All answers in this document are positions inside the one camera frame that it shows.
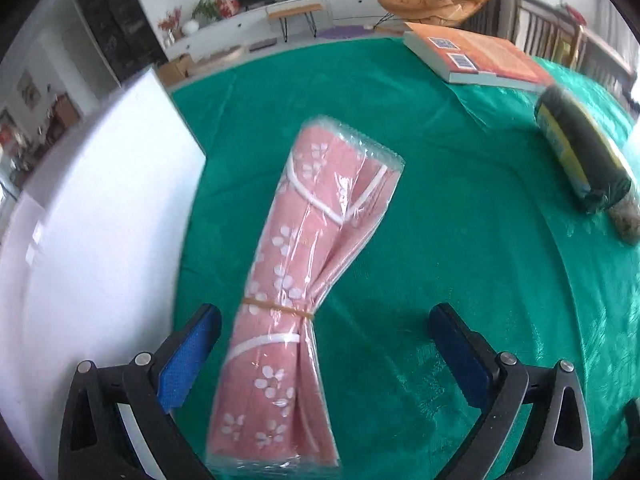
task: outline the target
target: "leather armchair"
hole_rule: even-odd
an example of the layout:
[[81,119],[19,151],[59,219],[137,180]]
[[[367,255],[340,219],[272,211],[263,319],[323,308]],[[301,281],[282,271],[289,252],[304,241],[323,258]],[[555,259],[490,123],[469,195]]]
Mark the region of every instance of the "leather armchair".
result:
[[378,0],[389,14],[408,22],[455,27],[467,20],[488,0]]

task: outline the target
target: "green tablecloth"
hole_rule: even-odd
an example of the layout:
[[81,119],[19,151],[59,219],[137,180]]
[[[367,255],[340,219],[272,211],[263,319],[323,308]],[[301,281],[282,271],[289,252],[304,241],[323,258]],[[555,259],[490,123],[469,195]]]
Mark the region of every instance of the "green tablecloth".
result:
[[[542,62],[618,143],[628,116],[593,82]],[[448,86],[398,40],[323,44],[251,62],[174,94],[207,153],[184,244],[175,325],[203,302],[223,335],[177,411],[197,453],[244,279],[303,121],[333,116],[406,160],[377,234],[316,317],[344,477],[433,478],[478,417],[425,336],[449,301],[472,330],[526,364],[575,363],[595,477],[626,446],[640,395],[640,258],[605,214],[586,217],[533,120],[533,98]],[[492,471],[524,428],[521,415]]]

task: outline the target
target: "book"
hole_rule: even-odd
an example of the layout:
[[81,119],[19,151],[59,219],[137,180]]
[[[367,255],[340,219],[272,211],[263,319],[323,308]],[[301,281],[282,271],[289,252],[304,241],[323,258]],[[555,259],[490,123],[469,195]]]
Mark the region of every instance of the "book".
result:
[[444,81],[542,93],[553,78],[513,43],[467,30],[407,23],[404,44]]

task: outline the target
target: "purple mat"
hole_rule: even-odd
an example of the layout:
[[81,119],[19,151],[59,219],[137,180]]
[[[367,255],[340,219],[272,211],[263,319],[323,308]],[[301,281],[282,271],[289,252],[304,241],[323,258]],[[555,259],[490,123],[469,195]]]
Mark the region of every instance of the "purple mat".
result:
[[348,40],[350,38],[360,38],[370,36],[373,30],[366,30],[362,25],[339,25],[318,32],[318,38],[325,40]]

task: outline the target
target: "qr code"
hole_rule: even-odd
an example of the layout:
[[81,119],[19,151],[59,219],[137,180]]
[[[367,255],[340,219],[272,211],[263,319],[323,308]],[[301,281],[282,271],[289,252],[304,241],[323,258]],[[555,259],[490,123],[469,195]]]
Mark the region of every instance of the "qr code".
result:
[[438,48],[453,48],[455,50],[460,50],[455,43],[445,40],[444,38],[429,38],[429,41]]
[[478,70],[471,60],[464,54],[447,54],[458,68],[463,70]]

